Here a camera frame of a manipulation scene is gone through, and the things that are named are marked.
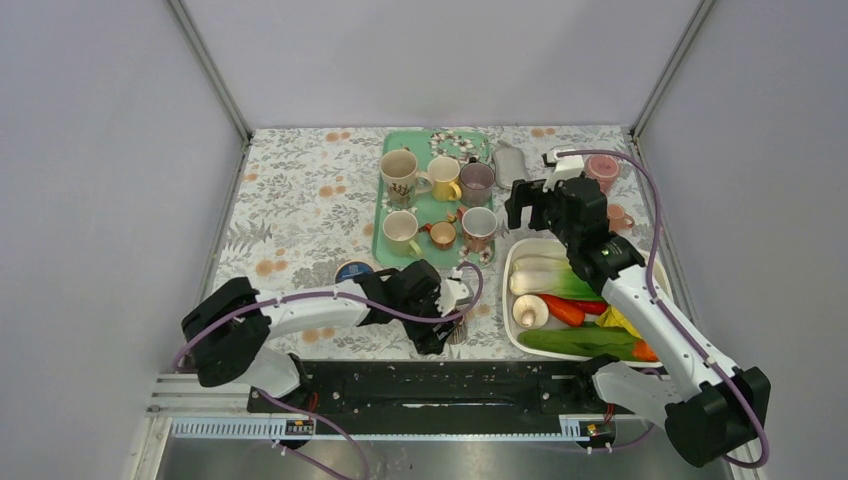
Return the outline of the light green mug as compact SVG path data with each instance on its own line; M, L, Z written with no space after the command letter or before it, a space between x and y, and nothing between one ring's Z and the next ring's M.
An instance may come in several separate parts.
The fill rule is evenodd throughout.
M422 249L417 243L419 222L409 211L389 213L382 225L388 249L396 256L420 259Z

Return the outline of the small orange mug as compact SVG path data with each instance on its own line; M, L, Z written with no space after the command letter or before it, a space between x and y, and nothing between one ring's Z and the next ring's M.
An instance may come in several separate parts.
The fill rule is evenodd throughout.
M457 238L457 230L449 221L426 223L419 228L421 233L427 233L430 244L439 251L450 250Z

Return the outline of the dark brown mug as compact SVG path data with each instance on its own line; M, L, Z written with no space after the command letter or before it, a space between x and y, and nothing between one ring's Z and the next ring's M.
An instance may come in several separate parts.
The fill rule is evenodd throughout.
M455 321L455 325L450 335L446 339L449 345L459 345L468 338L468 320L466 317L461 317Z

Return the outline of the mauve mug black handle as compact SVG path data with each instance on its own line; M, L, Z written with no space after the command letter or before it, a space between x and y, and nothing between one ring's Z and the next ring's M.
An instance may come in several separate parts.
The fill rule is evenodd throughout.
M479 161L471 161L460 170L461 202L467 207L482 207L492 196L495 171Z

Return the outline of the cream floral tall mug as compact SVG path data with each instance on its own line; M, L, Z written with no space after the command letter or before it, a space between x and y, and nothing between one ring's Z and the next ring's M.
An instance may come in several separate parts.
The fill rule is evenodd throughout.
M433 178L419 169L418 158L405 148L385 153L379 163L387 189L388 202L395 208L407 209L418 197L434 188Z

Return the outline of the yellow mug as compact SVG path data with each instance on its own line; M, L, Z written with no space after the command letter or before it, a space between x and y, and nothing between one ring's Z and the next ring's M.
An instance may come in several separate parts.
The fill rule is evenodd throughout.
M427 173L433 180L431 195L434 200L451 202L461 199L460 171L459 162L451 157L439 156L429 162Z

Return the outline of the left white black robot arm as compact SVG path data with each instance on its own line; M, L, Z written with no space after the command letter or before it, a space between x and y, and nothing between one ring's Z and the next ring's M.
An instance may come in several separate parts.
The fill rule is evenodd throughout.
M440 354L457 322L478 302L481 290L463 274L463 262L447 276L427 261L402 269L366 271L333 285L289 293L263 293L246 277L227 281L181 322L185 338L174 365L189 362L206 388L241 384L258 388L288 411L309 401L300 359L270 342L311 329L401 322L419 355Z

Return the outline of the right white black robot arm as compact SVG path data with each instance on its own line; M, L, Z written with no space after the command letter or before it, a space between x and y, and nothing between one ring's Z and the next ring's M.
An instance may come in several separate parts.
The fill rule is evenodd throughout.
M505 202L509 228L521 226L525 208L530 228L555 235L577 276L624 314L669 376L662 381L609 356L590 360L592 374L573 386L577 405L597 412L612 403L638 414L662 428L695 467L718 458L740 468L764 466L770 458L764 429L769 379L757 367L741 369L658 290L654 259L610 230L598 182L517 180Z

